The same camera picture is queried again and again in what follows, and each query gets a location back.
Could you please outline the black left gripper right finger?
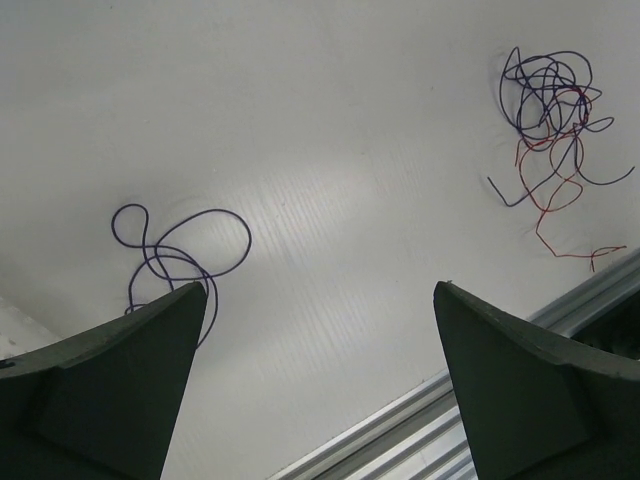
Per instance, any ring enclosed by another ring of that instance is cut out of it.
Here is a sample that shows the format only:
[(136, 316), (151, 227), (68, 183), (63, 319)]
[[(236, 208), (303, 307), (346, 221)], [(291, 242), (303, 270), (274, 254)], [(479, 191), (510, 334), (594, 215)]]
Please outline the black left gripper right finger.
[(639, 364), (437, 283), (439, 336), (481, 479), (636, 479)]

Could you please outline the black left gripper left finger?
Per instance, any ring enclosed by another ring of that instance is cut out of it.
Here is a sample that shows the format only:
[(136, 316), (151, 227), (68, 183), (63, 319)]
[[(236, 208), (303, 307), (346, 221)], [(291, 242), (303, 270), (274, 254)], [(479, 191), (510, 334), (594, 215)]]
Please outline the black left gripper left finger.
[(160, 478), (206, 304), (191, 283), (2, 360), (2, 478)]

